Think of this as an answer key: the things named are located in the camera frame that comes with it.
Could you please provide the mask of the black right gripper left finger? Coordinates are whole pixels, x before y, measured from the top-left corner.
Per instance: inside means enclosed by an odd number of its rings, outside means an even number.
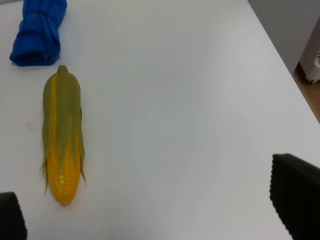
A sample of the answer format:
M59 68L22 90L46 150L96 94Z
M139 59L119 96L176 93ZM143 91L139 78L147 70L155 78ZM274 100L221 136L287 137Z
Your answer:
M0 239L26 240L28 230L14 192L0 193Z

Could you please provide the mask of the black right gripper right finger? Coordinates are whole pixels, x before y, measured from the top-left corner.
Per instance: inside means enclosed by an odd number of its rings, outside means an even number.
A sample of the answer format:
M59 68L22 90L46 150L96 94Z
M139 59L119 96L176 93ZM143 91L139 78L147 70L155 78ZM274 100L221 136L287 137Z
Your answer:
M270 200L294 240L320 238L320 168L292 154L272 156Z

